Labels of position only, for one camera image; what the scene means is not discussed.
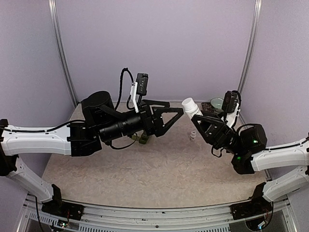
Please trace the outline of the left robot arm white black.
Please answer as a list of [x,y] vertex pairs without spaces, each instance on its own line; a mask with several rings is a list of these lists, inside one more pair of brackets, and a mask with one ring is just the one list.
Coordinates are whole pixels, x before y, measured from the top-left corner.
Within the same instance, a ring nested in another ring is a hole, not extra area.
[[62,200],[61,190],[43,181],[21,159],[21,154],[53,153],[71,157],[93,155],[102,145],[134,136],[139,131],[163,136],[183,115],[167,101],[145,99],[148,74],[131,78],[129,100],[133,108],[119,112],[107,91],[98,91],[82,100],[83,119],[65,122],[53,128],[22,128],[0,121],[0,174],[18,183],[42,203],[42,211],[58,216],[78,217],[80,204]]

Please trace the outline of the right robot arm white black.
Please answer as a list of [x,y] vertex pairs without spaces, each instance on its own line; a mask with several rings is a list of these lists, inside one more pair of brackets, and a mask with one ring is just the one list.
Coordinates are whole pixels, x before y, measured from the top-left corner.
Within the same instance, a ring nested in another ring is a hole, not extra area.
[[247,211],[256,215],[277,198],[309,184],[309,139],[289,144],[267,146],[260,124],[245,124],[234,130],[218,116],[194,115],[192,122],[204,141],[216,150],[233,154],[232,165],[238,174],[254,174],[266,169],[295,166],[295,169],[272,181],[255,187]]

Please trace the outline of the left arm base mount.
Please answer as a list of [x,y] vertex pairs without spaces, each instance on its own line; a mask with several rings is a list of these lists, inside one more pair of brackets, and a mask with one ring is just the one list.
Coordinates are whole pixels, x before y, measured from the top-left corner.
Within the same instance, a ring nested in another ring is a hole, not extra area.
[[54,216],[80,221],[84,212],[84,206],[64,201],[58,203],[52,200],[42,204],[42,211]]

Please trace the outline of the green pill organizer box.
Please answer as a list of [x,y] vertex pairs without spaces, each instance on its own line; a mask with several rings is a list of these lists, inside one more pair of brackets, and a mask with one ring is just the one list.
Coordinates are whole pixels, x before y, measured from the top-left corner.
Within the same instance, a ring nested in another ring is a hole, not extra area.
[[150,139],[150,135],[147,135],[145,131],[141,135],[137,135],[136,133],[132,135],[132,140],[138,141],[140,144],[145,145],[148,143]]

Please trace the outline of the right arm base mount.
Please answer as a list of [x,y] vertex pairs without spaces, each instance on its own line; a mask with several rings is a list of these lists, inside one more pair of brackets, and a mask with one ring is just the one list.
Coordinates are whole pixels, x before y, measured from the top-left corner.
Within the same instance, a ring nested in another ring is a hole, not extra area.
[[272,211],[272,203],[243,202],[230,206],[233,220],[249,218]]

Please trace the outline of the white pill bottle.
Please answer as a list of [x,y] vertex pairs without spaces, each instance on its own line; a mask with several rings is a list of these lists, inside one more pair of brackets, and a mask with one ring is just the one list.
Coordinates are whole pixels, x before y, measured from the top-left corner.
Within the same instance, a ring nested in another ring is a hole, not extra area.
[[192,119],[194,115],[203,116],[200,108],[192,98],[186,98],[182,101],[182,107],[187,116]]
[[196,138],[197,136],[197,132],[196,131],[191,131],[190,133],[190,141],[194,141],[194,139]]

